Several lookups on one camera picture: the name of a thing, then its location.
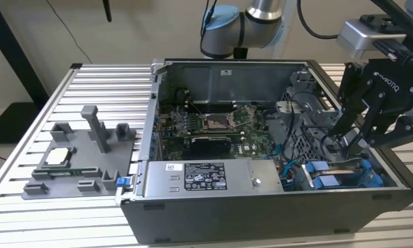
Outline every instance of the green circuit board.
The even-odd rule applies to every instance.
[[[191,139],[196,137],[228,138],[232,141],[229,153],[211,159],[263,159],[275,152],[273,139],[269,131],[264,130],[263,111],[255,106],[239,105],[231,113],[204,115],[176,110],[167,116],[169,120],[161,121],[165,160],[187,159]]]

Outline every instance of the screw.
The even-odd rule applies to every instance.
[[[259,187],[260,184],[261,184],[260,179],[259,179],[259,178],[253,178],[253,186],[255,186],[255,187]]]

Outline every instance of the power supply label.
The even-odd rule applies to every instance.
[[[224,163],[189,163],[184,170],[185,190],[227,190]]]

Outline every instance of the gray stand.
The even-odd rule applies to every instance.
[[[136,130],[125,123],[107,130],[96,113],[96,106],[84,106],[91,131],[73,131],[67,122],[55,124],[53,141],[24,187],[24,199],[115,195],[116,179],[128,175]]]

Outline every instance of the barcode sticker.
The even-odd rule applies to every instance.
[[[181,171],[184,164],[167,164],[165,171]]]

